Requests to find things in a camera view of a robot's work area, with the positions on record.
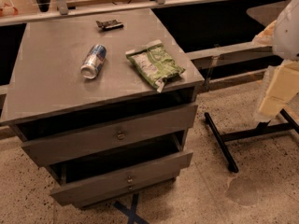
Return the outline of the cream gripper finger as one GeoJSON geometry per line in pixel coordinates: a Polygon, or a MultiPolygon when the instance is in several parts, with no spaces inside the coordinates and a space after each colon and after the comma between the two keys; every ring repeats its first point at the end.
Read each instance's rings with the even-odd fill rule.
{"type": "Polygon", "coordinates": [[[279,66],[269,66],[264,73],[255,120],[268,122],[299,92],[299,62],[283,61],[279,66]]]}
{"type": "Polygon", "coordinates": [[[252,39],[255,45],[272,46],[273,45],[273,33],[276,26],[276,21],[272,21],[267,25],[260,33],[258,33],[252,39]]]}

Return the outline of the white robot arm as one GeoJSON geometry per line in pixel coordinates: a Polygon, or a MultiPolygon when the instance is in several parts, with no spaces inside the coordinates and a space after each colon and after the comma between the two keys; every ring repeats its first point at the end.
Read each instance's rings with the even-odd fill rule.
{"type": "Polygon", "coordinates": [[[268,122],[299,92],[299,0],[291,0],[252,42],[271,47],[283,59],[279,66],[265,71],[253,113],[255,120],[268,122]]]}

